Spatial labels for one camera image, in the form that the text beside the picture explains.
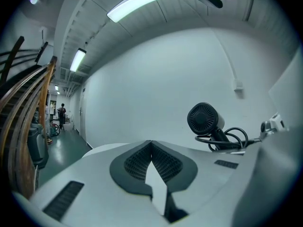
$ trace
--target black vent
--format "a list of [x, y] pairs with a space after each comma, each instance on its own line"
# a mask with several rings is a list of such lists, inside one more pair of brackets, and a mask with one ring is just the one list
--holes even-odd
[[146, 171], [150, 162], [151, 148], [150, 145], [147, 145], [126, 159], [124, 167], [132, 177], [145, 182]]
[[204, 135], [216, 126], [218, 115], [209, 104], [199, 103], [189, 112], [187, 122], [195, 134]]
[[165, 183], [176, 176], [183, 168], [180, 160], [155, 145], [152, 147], [151, 160]]
[[83, 183], [69, 182], [58, 195], [43, 210], [48, 216], [60, 221], [66, 210], [71, 206], [72, 202], [81, 191]]
[[238, 163], [230, 162], [230, 161], [223, 161], [223, 160], [217, 160], [215, 161], [215, 164], [218, 164], [220, 166], [236, 169], [238, 166]]

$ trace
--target door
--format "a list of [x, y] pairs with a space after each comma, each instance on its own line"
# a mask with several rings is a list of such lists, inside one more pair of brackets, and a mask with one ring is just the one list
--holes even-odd
[[80, 100], [80, 135], [86, 141], [86, 134], [85, 134], [85, 105], [86, 105], [86, 97], [85, 97], [85, 85], [83, 87], [81, 93], [81, 100]]

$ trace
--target black cord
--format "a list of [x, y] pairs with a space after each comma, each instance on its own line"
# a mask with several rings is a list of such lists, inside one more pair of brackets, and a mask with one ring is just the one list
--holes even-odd
[[[244, 137], [245, 137], [245, 143], [243, 145], [242, 141], [240, 140], [240, 138], [234, 134], [231, 134], [229, 133], [230, 131], [232, 130], [237, 130], [237, 131], [240, 131], [243, 133]], [[234, 137], [238, 143], [234, 143], [234, 142], [225, 142], [225, 141], [214, 141], [214, 140], [211, 140], [210, 138], [210, 135], [198, 135], [195, 137], [195, 140], [199, 141], [199, 142], [202, 142], [202, 143], [206, 143], [208, 144], [208, 148], [211, 150], [211, 151], [216, 151], [218, 150], [217, 148], [216, 149], [213, 149], [211, 147], [211, 145], [222, 145], [222, 146], [230, 146], [230, 147], [236, 147], [236, 148], [245, 148], [247, 147], [247, 144], [248, 144], [248, 136], [247, 136], [247, 133], [241, 129], [241, 128], [238, 128], [238, 127], [232, 127], [228, 130], [226, 130], [224, 132], [225, 135], [228, 135], [228, 136], [231, 136], [231, 137]]]

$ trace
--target green floor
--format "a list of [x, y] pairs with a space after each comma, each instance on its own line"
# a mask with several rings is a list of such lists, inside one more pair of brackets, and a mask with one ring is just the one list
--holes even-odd
[[76, 131], [61, 131], [52, 137], [49, 158], [45, 168], [39, 172], [39, 186], [42, 186], [59, 172], [81, 159], [90, 150], [84, 139]]

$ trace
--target corridor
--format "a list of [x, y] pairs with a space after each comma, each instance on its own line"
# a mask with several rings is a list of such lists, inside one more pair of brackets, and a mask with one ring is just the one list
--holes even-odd
[[90, 151], [76, 130], [61, 131], [52, 140], [52, 144], [48, 146], [49, 158], [46, 166], [39, 171], [39, 187]]

